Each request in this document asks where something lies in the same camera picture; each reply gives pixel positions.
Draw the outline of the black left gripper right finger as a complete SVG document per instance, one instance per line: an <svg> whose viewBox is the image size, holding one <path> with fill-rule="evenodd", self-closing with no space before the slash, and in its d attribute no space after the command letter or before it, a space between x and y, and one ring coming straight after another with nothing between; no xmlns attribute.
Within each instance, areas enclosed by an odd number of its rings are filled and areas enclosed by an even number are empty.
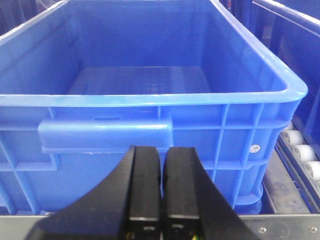
<svg viewBox="0 0 320 240"><path fill-rule="evenodd" d="M214 185L192 147L172 147L163 168L165 240L257 240Z"/></svg>

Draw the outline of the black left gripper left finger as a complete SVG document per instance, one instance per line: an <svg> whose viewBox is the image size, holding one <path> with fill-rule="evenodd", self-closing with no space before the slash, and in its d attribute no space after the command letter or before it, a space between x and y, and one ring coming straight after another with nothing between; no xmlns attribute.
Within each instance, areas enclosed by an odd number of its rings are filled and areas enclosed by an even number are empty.
<svg viewBox="0 0 320 240"><path fill-rule="evenodd" d="M112 172L84 196L36 222L27 240L160 239L160 157L131 146Z"/></svg>

